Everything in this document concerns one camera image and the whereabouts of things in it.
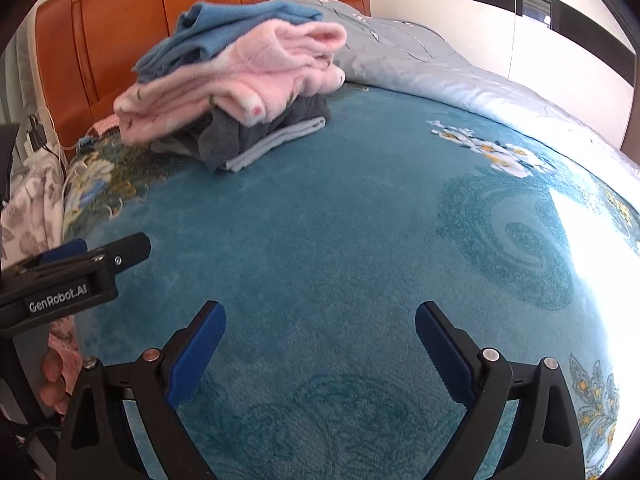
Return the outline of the left hand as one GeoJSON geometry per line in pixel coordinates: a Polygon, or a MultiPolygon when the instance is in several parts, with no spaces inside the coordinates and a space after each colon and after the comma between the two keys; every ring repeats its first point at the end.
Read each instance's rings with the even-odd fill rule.
{"type": "Polygon", "coordinates": [[[68,389],[73,389],[73,363],[61,356],[58,350],[50,348],[42,359],[41,370],[44,381],[39,389],[40,400],[64,416],[70,405],[68,389]]]}

